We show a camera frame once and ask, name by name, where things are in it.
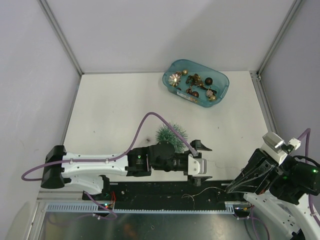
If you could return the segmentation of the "small frosted christmas tree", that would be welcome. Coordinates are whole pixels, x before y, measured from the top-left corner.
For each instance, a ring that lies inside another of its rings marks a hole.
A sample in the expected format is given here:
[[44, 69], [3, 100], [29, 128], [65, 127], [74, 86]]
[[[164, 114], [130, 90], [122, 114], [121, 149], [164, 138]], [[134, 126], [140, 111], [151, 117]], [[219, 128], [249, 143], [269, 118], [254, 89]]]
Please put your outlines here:
[[[181, 125], [173, 122], [170, 122], [169, 124], [178, 134], [181, 135], [181, 137], [183, 137], [186, 141], [188, 140], [188, 133]], [[157, 142], [166, 141], [171, 143], [174, 146], [176, 153], [183, 153], [187, 149], [183, 141], [180, 140], [177, 135], [164, 123], [157, 129], [155, 133], [155, 139]]]

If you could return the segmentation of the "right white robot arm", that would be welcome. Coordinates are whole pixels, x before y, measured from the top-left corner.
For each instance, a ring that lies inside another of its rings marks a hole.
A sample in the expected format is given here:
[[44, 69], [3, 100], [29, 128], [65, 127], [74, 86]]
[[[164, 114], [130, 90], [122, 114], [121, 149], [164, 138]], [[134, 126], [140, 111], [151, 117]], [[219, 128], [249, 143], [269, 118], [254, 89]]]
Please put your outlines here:
[[309, 202], [320, 193], [320, 165], [306, 156], [290, 156], [264, 144], [225, 191], [237, 201], [252, 203], [288, 239], [320, 238], [320, 214]]

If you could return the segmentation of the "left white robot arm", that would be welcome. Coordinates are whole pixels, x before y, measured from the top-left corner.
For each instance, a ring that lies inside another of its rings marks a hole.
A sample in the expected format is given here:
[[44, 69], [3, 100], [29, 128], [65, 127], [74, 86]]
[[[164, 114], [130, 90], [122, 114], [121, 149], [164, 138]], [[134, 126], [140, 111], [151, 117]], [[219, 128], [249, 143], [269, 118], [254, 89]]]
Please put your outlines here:
[[81, 155], [67, 152], [64, 145], [56, 145], [47, 154], [40, 186], [61, 189], [73, 185], [100, 200], [110, 196], [110, 176], [149, 177], [152, 171], [182, 172], [187, 176], [204, 175], [207, 161], [201, 151], [208, 151], [200, 140], [193, 140], [190, 150], [178, 153], [173, 144], [137, 147], [125, 154]]

